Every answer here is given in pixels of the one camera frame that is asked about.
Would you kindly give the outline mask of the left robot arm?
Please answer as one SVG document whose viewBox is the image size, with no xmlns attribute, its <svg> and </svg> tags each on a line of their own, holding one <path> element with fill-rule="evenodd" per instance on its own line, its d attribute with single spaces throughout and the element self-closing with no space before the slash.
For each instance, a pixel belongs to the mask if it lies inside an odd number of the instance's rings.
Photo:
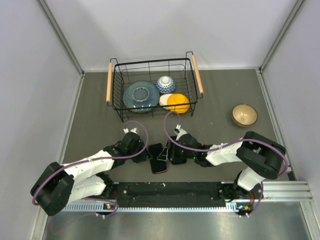
<svg viewBox="0 0 320 240">
<path fill-rule="evenodd" d="M 126 160 L 142 163 L 151 158 L 141 137 L 131 130 L 122 140 L 92 156 L 72 163 L 50 163 L 31 188 L 32 202 L 54 216 L 77 200 L 109 198 L 114 187 L 106 171 L 122 166 Z"/>
</svg>

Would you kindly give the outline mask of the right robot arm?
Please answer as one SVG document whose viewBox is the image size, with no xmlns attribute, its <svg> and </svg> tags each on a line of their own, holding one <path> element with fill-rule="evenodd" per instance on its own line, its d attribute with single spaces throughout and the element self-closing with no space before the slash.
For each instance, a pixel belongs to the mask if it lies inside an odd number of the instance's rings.
<svg viewBox="0 0 320 240">
<path fill-rule="evenodd" d="M 254 132 L 248 131 L 243 138 L 230 143 L 205 145 L 198 142 L 182 128 L 176 128 L 175 136 L 168 136 L 170 161 L 194 160 L 201 167 L 217 167 L 243 163 L 246 167 L 235 178 L 229 191 L 229 199 L 245 198 L 264 180 L 275 180 L 289 166 L 286 149 Z"/>
</svg>

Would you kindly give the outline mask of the purple smartphone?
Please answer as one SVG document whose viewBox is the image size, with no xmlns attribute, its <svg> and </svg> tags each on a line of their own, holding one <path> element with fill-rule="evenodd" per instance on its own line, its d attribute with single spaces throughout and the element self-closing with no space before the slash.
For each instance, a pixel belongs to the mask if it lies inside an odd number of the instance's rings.
<svg viewBox="0 0 320 240">
<path fill-rule="evenodd" d="M 158 156 L 163 151 L 163 146 L 161 143 L 151 144 L 148 146 L 148 152 L 152 156 L 153 160 L 157 160 Z"/>
</svg>

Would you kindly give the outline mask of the black phone case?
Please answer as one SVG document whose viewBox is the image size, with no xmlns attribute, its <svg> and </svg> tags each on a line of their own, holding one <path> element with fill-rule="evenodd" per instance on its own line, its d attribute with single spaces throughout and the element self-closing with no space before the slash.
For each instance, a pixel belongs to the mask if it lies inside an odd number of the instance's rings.
<svg viewBox="0 0 320 240">
<path fill-rule="evenodd" d="M 182 165 L 187 163 L 187 159 L 182 156 L 182 151 L 184 150 L 183 148 L 177 146 L 174 144 L 171 140 L 169 141 L 170 147 L 170 162 L 172 165 Z"/>
<path fill-rule="evenodd" d="M 167 171 L 167 163 L 161 160 L 150 160 L 150 167 L 153 174 L 160 174 Z"/>
</svg>

